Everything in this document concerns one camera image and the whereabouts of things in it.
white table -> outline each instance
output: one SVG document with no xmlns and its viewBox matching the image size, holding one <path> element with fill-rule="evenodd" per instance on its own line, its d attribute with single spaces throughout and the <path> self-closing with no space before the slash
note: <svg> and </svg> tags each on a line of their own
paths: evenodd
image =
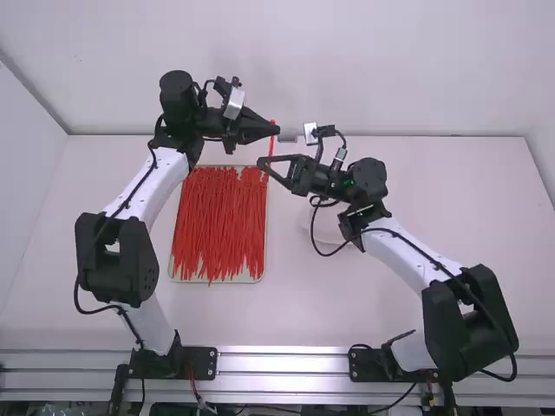
<svg viewBox="0 0 555 416">
<path fill-rule="evenodd" d="M 82 211 L 100 211 L 133 177 L 147 156 L 147 139 L 84 136 L 68 143 L 0 316 L 0 361 L 16 370 L 4 375 L 0 400 L 108 399 L 115 365 L 126 360 L 133 342 L 115 315 L 81 316 L 74 310 L 73 226 Z M 499 278 L 520 338 L 520 373 L 527 376 L 510 385 L 473 376 L 455 386 L 460 404 L 553 405 L 555 216 L 524 140 L 348 140 L 347 162 L 372 156 L 386 163 L 386 206 L 410 232 L 461 263 L 486 264 Z M 254 164 L 267 148 L 262 141 L 229 157 L 221 145 L 207 143 L 201 163 Z M 324 161 L 335 152 L 335 142 L 326 149 Z M 276 152 L 312 149 L 277 143 Z M 151 233 L 163 272 L 178 202 L 179 190 Z M 357 250 L 329 259 L 314 253 L 297 224 L 305 204 L 271 183 L 262 282 L 208 288 L 160 277 L 157 297 L 183 342 L 223 352 L 217 379 L 199 386 L 209 400 L 387 404 L 406 389 L 351 383 L 343 354 L 352 343 L 380 345 L 421 328 L 418 296 Z M 88 293 L 81 299 L 84 307 L 97 305 Z M 509 371 L 504 361 L 495 368 Z M 147 390 L 150 401 L 192 400 L 184 381 L 153 380 Z M 140 384 L 130 382 L 126 397 L 139 395 Z M 417 402 L 416 393 L 405 401 Z"/>
</svg>

metal frame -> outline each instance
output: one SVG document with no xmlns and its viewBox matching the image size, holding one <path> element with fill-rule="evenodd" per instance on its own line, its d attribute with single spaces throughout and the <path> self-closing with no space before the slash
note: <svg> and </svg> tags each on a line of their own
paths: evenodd
<svg viewBox="0 0 555 416">
<path fill-rule="evenodd" d="M 215 381 L 199 381 L 206 400 L 216 403 L 386 405 L 408 385 L 353 383 L 348 348 L 219 347 Z M 4 371 L 0 400 L 108 401 L 118 364 L 127 351 L 0 350 Z M 454 385 L 460 406 L 555 406 L 555 353 L 517 354 L 519 377 L 503 383 L 475 374 Z M 508 360 L 490 368 L 509 374 Z M 186 380 L 147 380 L 146 402 L 193 403 Z M 437 387 L 436 402 L 442 403 Z M 420 389 L 403 402 L 418 406 Z M 124 400 L 140 401 L 139 380 L 130 380 Z"/>
</svg>

white wall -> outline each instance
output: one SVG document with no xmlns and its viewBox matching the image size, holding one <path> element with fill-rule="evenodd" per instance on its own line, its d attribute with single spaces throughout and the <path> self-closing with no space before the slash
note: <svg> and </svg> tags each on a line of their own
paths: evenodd
<svg viewBox="0 0 555 416">
<path fill-rule="evenodd" d="M 66 138 L 67 134 L 0 62 L 0 311 Z"/>
<path fill-rule="evenodd" d="M 0 3 L 0 49 L 74 133 L 148 133 L 158 80 L 240 75 L 287 129 L 525 135 L 555 198 L 551 0 Z"/>
</svg>

black mounting bracket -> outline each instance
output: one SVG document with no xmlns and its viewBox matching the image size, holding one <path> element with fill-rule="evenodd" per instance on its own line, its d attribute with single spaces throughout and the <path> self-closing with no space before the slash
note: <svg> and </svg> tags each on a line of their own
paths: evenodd
<svg viewBox="0 0 555 416">
<path fill-rule="evenodd" d="M 355 383 L 426 383 L 438 382 L 433 370 L 413 373 L 393 366 L 390 350 L 384 348 L 356 348 L 349 350 L 349 377 Z"/>
<path fill-rule="evenodd" d="M 129 360 L 128 378 L 189 380 L 214 380 L 218 364 L 215 347 L 184 347 L 175 331 L 173 345 L 167 355 L 159 356 L 149 350 L 133 350 Z"/>
</svg>

red licorice strand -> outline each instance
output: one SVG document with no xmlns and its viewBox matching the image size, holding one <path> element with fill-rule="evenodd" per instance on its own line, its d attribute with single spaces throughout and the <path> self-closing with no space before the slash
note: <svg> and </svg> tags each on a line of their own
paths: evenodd
<svg viewBox="0 0 555 416">
<path fill-rule="evenodd" d="M 186 215 L 184 217 L 184 229 L 182 234 L 182 276 L 185 280 L 191 279 L 190 269 L 192 267 L 193 257 L 192 250 L 195 237 L 195 229 L 193 228 L 194 215 L 196 214 L 197 204 L 197 187 L 200 172 L 193 171 L 187 179 L 186 186 L 188 193 L 186 194 Z"/>
<path fill-rule="evenodd" d="M 213 168 L 209 168 L 208 171 L 209 175 L 206 177 L 205 183 L 205 195 L 207 196 L 207 202 L 203 204 L 203 208 L 205 212 L 213 215 L 213 208 L 216 200 L 216 193 L 215 193 L 215 185 L 217 184 L 214 180 L 218 177 L 218 172 L 216 172 Z M 200 275 L 206 275 L 208 279 L 208 284 L 212 283 L 212 276 L 209 273 L 209 266 L 211 256 L 210 256 L 210 244 L 212 242 L 212 230 L 210 224 L 210 218 L 204 222 L 206 226 L 206 232 L 202 236 L 202 269 L 200 271 Z"/>
<path fill-rule="evenodd" d="M 177 222 L 180 233 L 177 234 L 177 238 L 174 240 L 174 274 L 177 273 L 177 270 L 180 266 L 184 266 L 184 258 L 183 258 L 183 250 L 184 246 L 186 246 L 187 242 L 190 241 L 188 238 L 187 233 L 187 218 L 190 215 L 191 210 L 191 192 L 192 186 L 188 181 L 184 181 L 184 184 L 181 189 L 181 200 L 180 200 L 180 212 L 178 214 L 178 219 L 180 221 Z M 181 270 L 181 278 L 183 279 L 184 269 Z"/>
<path fill-rule="evenodd" d="M 221 245 L 219 254 L 220 263 L 220 274 L 222 282 L 228 275 L 229 268 L 229 258 L 230 251 L 229 247 L 233 244 L 232 234 L 230 233 L 232 228 L 233 217 L 235 215 L 233 211 L 234 207 L 234 192 L 236 189 L 236 183 L 238 182 L 237 170 L 233 167 L 230 169 L 230 174 L 226 182 L 226 194 L 223 209 L 225 210 L 225 217 L 222 219 L 222 231 L 221 231 Z"/>
<path fill-rule="evenodd" d="M 210 212 L 211 216 L 214 214 L 214 206 L 217 204 L 218 201 L 218 188 L 216 187 L 218 182 L 216 180 L 220 179 L 220 172 L 212 172 L 212 175 L 208 178 L 208 183 L 206 186 L 206 193 L 210 195 L 210 202 L 207 205 L 204 205 L 204 208 L 207 212 Z M 212 284 L 212 253 L 211 253 L 211 246 L 213 246 L 213 218 L 208 218 L 206 222 L 206 234 L 203 240 L 204 247 L 203 247 L 203 265 L 206 273 L 206 278 L 208 279 L 208 284 Z"/>
<path fill-rule="evenodd" d="M 191 177 L 191 194 L 189 198 L 191 199 L 189 216 L 187 218 L 186 228 L 188 234 L 188 240 L 186 242 L 186 280 L 191 280 L 193 276 L 193 271 L 196 270 L 198 266 L 198 256 L 196 256 L 195 247 L 199 243 L 198 241 L 198 214 L 199 214 L 199 188 L 202 186 L 202 177 L 204 170 L 197 170 L 196 174 Z"/>
<path fill-rule="evenodd" d="M 212 210 L 212 214 L 213 214 L 212 221 L 214 224 L 213 226 L 214 233 L 212 234 L 212 244 L 210 247 L 212 280 L 218 280 L 221 278 L 221 275 L 220 275 L 221 266 L 220 266 L 219 253 L 222 248 L 222 235 L 223 235 L 223 229 L 225 226 L 225 215 L 226 215 L 225 198 L 228 193 L 227 186 L 231 175 L 231 169 L 222 168 L 220 169 L 220 171 L 222 173 L 222 176 L 219 181 L 218 190 L 216 191 L 217 203 Z"/>
</svg>

